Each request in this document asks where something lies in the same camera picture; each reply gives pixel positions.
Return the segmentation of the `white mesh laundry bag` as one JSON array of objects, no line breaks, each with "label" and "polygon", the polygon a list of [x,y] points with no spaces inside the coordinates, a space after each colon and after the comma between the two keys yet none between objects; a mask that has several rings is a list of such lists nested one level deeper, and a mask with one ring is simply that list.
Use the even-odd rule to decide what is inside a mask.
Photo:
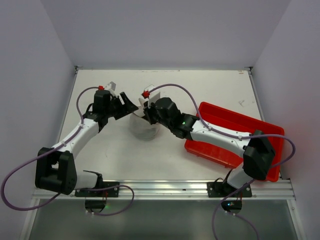
[{"label": "white mesh laundry bag", "polygon": [[146,102],[145,99],[139,98],[138,110],[135,110],[129,117],[129,130],[139,140],[151,141],[153,140],[160,130],[160,125],[150,124],[146,115],[144,114],[143,107]]}]

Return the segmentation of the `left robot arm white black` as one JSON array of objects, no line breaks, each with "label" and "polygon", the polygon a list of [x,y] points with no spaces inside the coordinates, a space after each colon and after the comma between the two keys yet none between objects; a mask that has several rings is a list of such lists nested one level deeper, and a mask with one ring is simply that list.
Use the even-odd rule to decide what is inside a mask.
[{"label": "left robot arm white black", "polygon": [[110,118],[118,120],[138,110],[124,92],[115,95],[110,90],[97,90],[93,103],[80,114],[78,125],[59,143],[38,152],[35,186],[38,189],[69,195],[86,189],[92,196],[103,193],[102,175],[95,171],[80,171],[76,158],[86,144],[107,125]]}]

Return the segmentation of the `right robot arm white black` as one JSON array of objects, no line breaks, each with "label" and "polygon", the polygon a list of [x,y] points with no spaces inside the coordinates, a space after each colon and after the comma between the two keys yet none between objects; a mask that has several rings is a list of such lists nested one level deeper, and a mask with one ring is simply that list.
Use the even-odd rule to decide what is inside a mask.
[{"label": "right robot arm white black", "polygon": [[244,184],[252,180],[266,180],[276,151],[263,132],[236,132],[216,126],[199,115],[182,113],[169,97],[155,102],[148,100],[142,109],[151,125],[161,124],[177,138],[207,143],[242,158],[242,163],[231,170],[222,185],[227,196],[235,196]]}]

